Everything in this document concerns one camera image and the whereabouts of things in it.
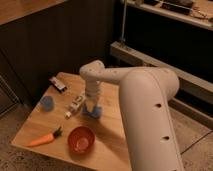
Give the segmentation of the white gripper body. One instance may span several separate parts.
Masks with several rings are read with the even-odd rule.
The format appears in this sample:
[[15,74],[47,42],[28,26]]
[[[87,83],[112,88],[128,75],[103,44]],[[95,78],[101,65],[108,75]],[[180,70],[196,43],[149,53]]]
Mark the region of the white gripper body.
[[97,105],[100,97],[100,82],[99,81],[86,81],[85,94],[88,104]]

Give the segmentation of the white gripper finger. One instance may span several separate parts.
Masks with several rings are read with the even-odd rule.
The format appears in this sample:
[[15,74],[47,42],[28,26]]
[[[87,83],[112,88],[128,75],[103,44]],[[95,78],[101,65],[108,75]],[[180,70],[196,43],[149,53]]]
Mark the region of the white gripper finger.
[[90,112],[90,105],[88,105],[87,103],[85,103],[85,109],[87,112]]
[[100,112],[100,107],[97,104],[94,106],[94,112]]

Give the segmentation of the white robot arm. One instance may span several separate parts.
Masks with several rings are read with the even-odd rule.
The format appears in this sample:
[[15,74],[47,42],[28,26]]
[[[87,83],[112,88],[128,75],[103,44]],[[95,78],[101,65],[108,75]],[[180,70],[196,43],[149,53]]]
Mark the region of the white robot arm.
[[119,86],[119,106],[132,171],[184,171],[168,101],[179,90],[174,71],[161,67],[107,68],[95,60],[80,68],[86,106],[100,97],[102,82]]

